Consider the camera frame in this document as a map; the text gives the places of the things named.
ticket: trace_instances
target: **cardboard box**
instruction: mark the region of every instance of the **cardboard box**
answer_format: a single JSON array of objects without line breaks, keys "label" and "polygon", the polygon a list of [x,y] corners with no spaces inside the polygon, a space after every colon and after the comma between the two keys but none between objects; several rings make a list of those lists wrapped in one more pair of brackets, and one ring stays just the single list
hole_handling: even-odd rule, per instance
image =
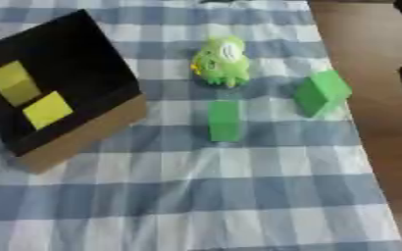
[{"label": "cardboard box", "polygon": [[35,129],[0,94],[0,137],[34,173],[143,118],[138,81],[97,24],[81,10],[0,40],[0,67],[20,61],[42,96],[59,92],[73,113]]}]

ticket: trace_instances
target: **plush toy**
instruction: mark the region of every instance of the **plush toy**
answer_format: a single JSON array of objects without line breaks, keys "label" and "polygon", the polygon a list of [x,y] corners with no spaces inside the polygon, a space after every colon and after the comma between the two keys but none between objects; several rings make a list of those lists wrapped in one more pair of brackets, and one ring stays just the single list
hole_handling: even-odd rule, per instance
[{"label": "plush toy", "polygon": [[250,76],[244,50],[244,42],[236,36],[211,38],[195,55],[190,68],[209,84],[225,84],[229,88],[245,84]]}]

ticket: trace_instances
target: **yellow block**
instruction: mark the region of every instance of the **yellow block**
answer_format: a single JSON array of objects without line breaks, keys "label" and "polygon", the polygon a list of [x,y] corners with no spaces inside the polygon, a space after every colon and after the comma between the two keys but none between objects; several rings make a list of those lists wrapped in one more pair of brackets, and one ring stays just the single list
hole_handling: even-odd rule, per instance
[{"label": "yellow block", "polygon": [[72,112],[72,108],[57,91],[53,91],[24,109],[25,116],[36,129],[49,126]]},{"label": "yellow block", "polygon": [[15,107],[41,94],[19,61],[14,61],[0,68],[0,93]]}]

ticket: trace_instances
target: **green cube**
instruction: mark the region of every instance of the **green cube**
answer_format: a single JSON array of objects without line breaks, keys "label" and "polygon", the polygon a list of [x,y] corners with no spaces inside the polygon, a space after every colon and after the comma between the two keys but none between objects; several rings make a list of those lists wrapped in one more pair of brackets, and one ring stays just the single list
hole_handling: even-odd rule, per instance
[{"label": "green cube", "polygon": [[239,139],[239,107],[236,101],[214,101],[209,104],[209,130],[212,141]]},{"label": "green cube", "polygon": [[318,117],[343,103],[352,89],[334,70],[307,77],[297,88],[294,99],[308,117]]}]

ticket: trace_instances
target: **block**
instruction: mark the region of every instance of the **block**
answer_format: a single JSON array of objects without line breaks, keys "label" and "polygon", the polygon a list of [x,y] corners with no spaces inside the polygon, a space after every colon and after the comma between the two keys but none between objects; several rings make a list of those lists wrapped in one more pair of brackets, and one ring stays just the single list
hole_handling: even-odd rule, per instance
[{"label": "block", "polygon": [[294,99],[308,117],[318,117],[342,104],[352,89],[334,70],[307,77],[297,88]]},{"label": "block", "polygon": [[212,141],[239,139],[239,107],[236,101],[214,101],[209,104],[208,113]]},{"label": "block", "polygon": [[41,94],[19,61],[14,61],[0,68],[0,93],[15,107]]},{"label": "block", "polygon": [[51,92],[24,109],[25,116],[36,129],[49,126],[72,112],[72,108],[57,91]]}]

